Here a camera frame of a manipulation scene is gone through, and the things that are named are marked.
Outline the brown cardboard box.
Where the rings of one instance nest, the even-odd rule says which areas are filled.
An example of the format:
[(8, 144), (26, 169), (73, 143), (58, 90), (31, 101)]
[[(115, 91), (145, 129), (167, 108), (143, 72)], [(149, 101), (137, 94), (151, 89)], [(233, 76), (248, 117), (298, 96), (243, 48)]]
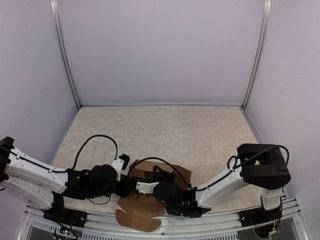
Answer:
[[(180, 165), (169, 165), (161, 160), (155, 162), (154, 158), (143, 162), (136, 160), (130, 166), (128, 176), (133, 180), (150, 183), (154, 166), (175, 173), (174, 183), (183, 190), (190, 189), (190, 177), (192, 174), (190, 170)], [(139, 193), (136, 190), (136, 184), (133, 184), (134, 190), (127, 197), (121, 197), (117, 201), (120, 208), (115, 211), (116, 221), (123, 227), (147, 233), (153, 232), (162, 224), (162, 221), (157, 217), (164, 215), (167, 211), (154, 196)]]

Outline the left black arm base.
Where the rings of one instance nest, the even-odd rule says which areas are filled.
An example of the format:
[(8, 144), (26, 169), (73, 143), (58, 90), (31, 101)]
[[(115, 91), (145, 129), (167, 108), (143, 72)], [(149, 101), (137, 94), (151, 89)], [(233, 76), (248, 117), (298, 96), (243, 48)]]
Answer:
[(53, 202), (49, 209), (43, 210), (43, 217), (57, 224), (71, 227), (83, 228), (85, 226), (88, 213), (81, 210), (66, 208), (64, 197), (60, 194), (53, 194)]

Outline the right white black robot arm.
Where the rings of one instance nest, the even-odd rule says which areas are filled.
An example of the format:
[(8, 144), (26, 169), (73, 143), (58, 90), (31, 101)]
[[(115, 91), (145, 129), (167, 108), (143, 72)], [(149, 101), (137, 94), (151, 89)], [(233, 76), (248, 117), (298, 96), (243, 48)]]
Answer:
[(280, 219), (281, 194), (291, 180), (290, 157), (283, 156), (283, 151), (290, 153), (283, 145), (244, 143), (237, 148), (237, 155), (229, 158), (226, 169), (198, 187), (186, 183), (188, 189), (183, 190), (168, 180), (156, 180), (138, 182), (135, 189), (154, 196), (170, 215), (199, 218), (229, 195), (253, 185), (263, 190), (261, 205), (242, 211), (241, 218), (253, 217), (260, 222)]

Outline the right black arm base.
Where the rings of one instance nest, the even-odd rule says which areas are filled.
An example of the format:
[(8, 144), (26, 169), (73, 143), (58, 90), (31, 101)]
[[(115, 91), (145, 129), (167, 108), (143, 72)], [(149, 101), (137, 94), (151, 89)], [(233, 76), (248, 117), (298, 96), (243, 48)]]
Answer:
[(242, 210), (238, 213), (242, 227), (263, 224), (270, 221), (280, 220), (282, 218), (283, 203), (281, 199), (279, 206), (271, 210), (265, 209), (262, 197), (260, 198), (260, 200), (260, 207), (249, 210)]

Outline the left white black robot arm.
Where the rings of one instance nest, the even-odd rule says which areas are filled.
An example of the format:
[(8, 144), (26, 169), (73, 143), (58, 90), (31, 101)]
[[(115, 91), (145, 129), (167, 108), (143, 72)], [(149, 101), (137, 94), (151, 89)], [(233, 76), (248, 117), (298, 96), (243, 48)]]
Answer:
[(64, 198), (92, 200), (116, 194), (127, 197), (133, 190), (132, 181), (122, 171), (129, 163), (122, 154), (111, 165), (95, 165), (92, 169), (64, 169), (36, 160), (14, 146), (6, 136), (0, 141), (0, 185), (21, 194), (21, 197), (48, 211), (63, 223), (70, 218)]

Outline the aluminium corner post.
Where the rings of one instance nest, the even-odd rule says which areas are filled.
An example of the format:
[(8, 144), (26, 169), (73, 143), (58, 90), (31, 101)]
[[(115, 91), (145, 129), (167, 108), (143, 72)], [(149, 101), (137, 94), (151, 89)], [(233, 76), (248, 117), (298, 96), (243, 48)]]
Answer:
[(254, 85), (256, 83), (261, 59), (263, 56), (263, 50), (264, 50), (264, 45), (267, 37), (269, 20), (270, 20), (271, 7), (272, 7), (272, 0), (265, 0), (263, 5), (258, 42), (255, 50), (254, 59), (253, 59), (253, 65), (251, 68), (248, 85), (244, 94), (244, 99), (241, 105), (241, 108), (243, 109), (244, 112), (248, 108), (248, 105), (253, 93)]
[(82, 107), (82, 103), (79, 97), (76, 83), (73, 78), (73, 73), (72, 73), (70, 61), (68, 58), (68, 53), (67, 53), (67, 48), (65, 44), (63, 28), (62, 28), (62, 23), (60, 18), (59, 2), (57, 0), (50, 0), (50, 8), (51, 8), (53, 25), (54, 25), (55, 34), (57, 37), (57, 43), (60, 51), (63, 69), (65, 71), (67, 83), (71, 92), (73, 102), (75, 104), (76, 109), (79, 111)]

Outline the right aluminium corner post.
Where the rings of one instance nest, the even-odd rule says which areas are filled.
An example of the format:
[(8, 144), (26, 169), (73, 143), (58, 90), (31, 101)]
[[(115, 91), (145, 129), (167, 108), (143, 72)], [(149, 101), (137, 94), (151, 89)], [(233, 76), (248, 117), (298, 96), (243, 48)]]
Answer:
[(251, 68), (248, 85), (244, 94), (244, 99), (241, 105), (241, 108), (243, 109), (244, 112), (248, 108), (248, 105), (253, 93), (254, 85), (256, 83), (261, 59), (263, 56), (263, 50), (264, 50), (264, 45), (267, 37), (269, 20), (270, 20), (271, 7), (272, 7), (272, 0), (265, 0), (263, 5), (258, 42), (255, 50), (254, 59), (253, 59), (253, 65)]

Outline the left aluminium corner post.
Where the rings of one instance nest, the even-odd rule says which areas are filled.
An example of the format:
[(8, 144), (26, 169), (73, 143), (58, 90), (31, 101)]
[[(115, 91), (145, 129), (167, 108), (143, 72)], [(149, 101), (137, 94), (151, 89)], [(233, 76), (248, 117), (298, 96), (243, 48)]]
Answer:
[(62, 28), (62, 23), (60, 18), (59, 2), (57, 0), (50, 0), (50, 8), (51, 8), (53, 25), (54, 25), (55, 34), (57, 37), (57, 43), (60, 51), (63, 69), (65, 71), (67, 83), (71, 92), (73, 102), (75, 104), (76, 109), (79, 111), (82, 107), (82, 103), (79, 97), (76, 83), (73, 78), (73, 73), (72, 73), (70, 61), (68, 58), (68, 53), (67, 53), (67, 48), (65, 44), (63, 28)]

